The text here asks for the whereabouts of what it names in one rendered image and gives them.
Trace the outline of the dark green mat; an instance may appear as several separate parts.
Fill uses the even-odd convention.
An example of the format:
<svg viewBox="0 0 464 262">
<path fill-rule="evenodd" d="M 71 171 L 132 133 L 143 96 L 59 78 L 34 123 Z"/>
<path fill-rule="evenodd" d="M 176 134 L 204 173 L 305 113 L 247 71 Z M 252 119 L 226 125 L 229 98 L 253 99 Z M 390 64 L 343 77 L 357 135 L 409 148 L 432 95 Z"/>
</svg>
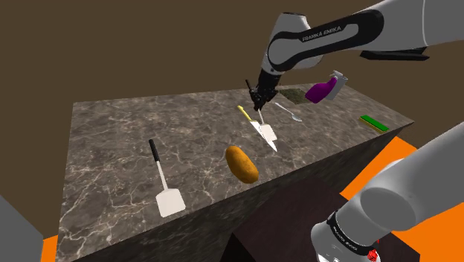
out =
<svg viewBox="0 0 464 262">
<path fill-rule="evenodd" d="M 309 100 L 305 96 L 305 92 L 298 88 L 291 88 L 291 89 L 280 89 L 279 93 L 283 95 L 285 98 L 290 100 L 293 104 L 302 104 L 302 103 L 309 103 Z"/>
</svg>

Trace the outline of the silver spoon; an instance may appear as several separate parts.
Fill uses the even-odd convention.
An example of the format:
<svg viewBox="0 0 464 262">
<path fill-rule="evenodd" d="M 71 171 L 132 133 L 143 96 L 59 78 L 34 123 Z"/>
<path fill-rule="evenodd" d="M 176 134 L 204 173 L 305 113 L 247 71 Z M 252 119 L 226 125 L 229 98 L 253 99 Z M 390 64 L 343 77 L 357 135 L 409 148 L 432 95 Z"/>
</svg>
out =
<svg viewBox="0 0 464 262">
<path fill-rule="evenodd" d="M 294 121 L 298 121 L 298 122 L 302 122 L 302 119 L 300 117 L 298 117 L 297 115 L 295 115 L 293 112 L 291 112 L 290 110 L 288 110 L 287 108 L 285 108 L 284 106 L 282 106 L 281 104 L 279 104 L 278 102 L 275 102 L 274 103 L 276 106 L 280 107 L 281 109 L 287 111 L 288 113 L 291 114 L 291 117 Z"/>
</svg>

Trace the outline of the small white spatula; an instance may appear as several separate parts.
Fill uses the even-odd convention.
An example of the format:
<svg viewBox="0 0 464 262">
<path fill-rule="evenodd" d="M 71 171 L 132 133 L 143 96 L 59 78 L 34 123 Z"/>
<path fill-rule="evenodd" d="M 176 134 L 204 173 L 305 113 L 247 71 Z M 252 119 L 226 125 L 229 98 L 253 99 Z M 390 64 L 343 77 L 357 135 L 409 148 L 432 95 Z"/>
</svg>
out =
<svg viewBox="0 0 464 262">
<path fill-rule="evenodd" d="M 272 127 L 267 124 L 266 122 L 264 122 L 264 119 L 263 119 L 263 116 L 262 116 L 262 113 L 260 110 L 258 110 L 258 113 L 260 115 L 260 119 L 261 119 L 261 125 L 260 125 L 260 130 L 262 131 L 262 134 L 265 136 L 265 138 L 269 141 L 276 141 L 277 140 L 277 136 L 275 135 Z"/>
</svg>

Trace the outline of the purple spray bottle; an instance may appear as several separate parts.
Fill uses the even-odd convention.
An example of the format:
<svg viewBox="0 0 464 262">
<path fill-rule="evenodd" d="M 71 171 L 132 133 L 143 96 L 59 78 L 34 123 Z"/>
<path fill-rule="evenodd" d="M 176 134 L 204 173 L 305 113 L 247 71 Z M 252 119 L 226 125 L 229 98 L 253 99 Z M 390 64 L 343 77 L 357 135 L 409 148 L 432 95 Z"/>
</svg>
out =
<svg viewBox="0 0 464 262">
<path fill-rule="evenodd" d="M 334 100 L 341 88 L 348 81 L 339 71 L 334 70 L 326 83 L 316 83 L 305 93 L 305 98 L 312 103 L 319 103 L 323 99 Z"/>
</svg>

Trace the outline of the brown potato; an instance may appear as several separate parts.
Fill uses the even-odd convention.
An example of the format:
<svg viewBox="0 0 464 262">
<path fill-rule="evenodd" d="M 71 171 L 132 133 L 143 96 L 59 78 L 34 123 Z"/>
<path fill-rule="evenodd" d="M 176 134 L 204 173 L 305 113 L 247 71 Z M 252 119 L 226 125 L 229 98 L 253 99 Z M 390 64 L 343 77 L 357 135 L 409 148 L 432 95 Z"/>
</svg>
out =
<svg viewBox="0 0 464 262">
<path fill-rule="evenodd" d="M 240 147 L 229 146 L 225 151 L 225 158 L 231 173 L 245 184 L 255 183 L 259 178 L 259 171 Z"/>
</svg>

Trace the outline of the green and yellow sponge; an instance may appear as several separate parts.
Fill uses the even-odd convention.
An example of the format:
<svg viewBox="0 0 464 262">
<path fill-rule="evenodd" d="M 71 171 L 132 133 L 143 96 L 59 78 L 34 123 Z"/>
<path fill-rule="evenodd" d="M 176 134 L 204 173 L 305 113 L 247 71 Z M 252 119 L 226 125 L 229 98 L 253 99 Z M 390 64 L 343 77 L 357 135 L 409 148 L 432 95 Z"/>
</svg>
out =
<svg viewBox="0 0 464 262">
<path fill-rule="evenodd" d="M 379 133 L 385 133 L 390 130 L 388 127 L 378 122 L 376 119 L 370 117 L 369 115 L 362 115 L 359 117 L 359 120 Z"/>
</svg>

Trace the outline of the yellow-handled knife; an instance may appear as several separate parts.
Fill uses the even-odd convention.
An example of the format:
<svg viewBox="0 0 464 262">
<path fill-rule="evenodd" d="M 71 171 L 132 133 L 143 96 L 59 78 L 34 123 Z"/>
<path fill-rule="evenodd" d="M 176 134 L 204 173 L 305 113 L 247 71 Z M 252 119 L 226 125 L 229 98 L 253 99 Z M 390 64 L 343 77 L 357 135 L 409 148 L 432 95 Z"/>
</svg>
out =
<svg viewBox="0 0 464 262">
<path fill-rule="evenodd" d="M 253 126 L 253 128 L 260 134 L 260 136 L 266 141 L 266 143 L 275 151 L 277 152 L 277 146 L 275 145 L 275 141 L 269 141 L 265 138 L 260 130 L 261 121 L 253 120 L 248 113 L 244 110 L 244 108 L 240 105 L 237 106 L 238 110 L 247 118 L 248 122 Z"/>
</svg>

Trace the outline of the black-handled white spatula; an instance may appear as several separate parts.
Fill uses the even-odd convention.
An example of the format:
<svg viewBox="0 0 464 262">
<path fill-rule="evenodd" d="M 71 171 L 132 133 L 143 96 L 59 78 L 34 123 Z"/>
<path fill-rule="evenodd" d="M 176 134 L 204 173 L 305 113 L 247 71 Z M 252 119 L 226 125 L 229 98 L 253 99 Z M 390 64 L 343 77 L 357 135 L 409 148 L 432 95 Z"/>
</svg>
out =
<svg viewBox="0 0 464 262">
<path fill-rule="evenodd" d="M 161 184 L 163 190 L 156 195 L 156 202 L 161 217 L 168 217 L 183 211 L 186 208 L 181 192 L 177 188 L 169 188 L 167 181 L 162 170 L 160 157 L 158 155 L 157 148 L 152 139 L 149 140 L 150 149 L 152 151 L 153 158 L 158 168 L 159 176 L 161 178 Z"/>
</svg>

